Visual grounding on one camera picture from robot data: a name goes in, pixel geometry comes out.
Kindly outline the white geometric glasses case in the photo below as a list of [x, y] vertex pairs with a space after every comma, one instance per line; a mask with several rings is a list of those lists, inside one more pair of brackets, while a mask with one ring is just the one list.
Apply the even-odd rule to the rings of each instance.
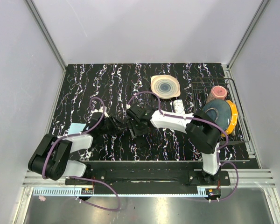
[[173, 107], [174, 107], [174, 112], [184, 115], [185, 114], [185, 109], [183, 105], [183, 101], [181, 99], [177, 99], [173, 101]]

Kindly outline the black rectangular glasses case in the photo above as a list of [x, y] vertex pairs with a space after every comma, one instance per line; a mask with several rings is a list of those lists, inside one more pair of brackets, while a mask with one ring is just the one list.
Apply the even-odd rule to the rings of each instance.
[[129, 131], [137, 147], [144, 147], [146, 145], [147, 140], [143, 134], [138, 134], [132, 126], [129, 127]]

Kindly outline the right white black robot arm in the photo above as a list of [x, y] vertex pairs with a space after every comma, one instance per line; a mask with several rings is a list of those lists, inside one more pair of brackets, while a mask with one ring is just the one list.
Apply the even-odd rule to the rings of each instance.
[[202, 154], [203, 181], [213, 185], [219, 180], [217, 149], [221, 132], [205, 112], [182, 116], [163, 110], [144, 109], [139, 105], [128, 105], [126, 114], [129, 117], [127, 126], [134, 139], [147, 134], [150, 128], [166, 128], [186, 134], [191, 144]]

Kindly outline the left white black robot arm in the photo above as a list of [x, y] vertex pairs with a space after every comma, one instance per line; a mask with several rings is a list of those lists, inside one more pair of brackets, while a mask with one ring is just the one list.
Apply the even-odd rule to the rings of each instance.
[[68, 134], [46, 134], [28, 162], [28, 169], [44, 179], [59, 180], [62, 176], [75, 176], [82, 185], [91, 181], [87, 165], [70, 160], [70, 154], [95, 145], [103, 135], [116, 135], [127, 125], [106, 112], [95, 110], [87, 124], [72, 123]]

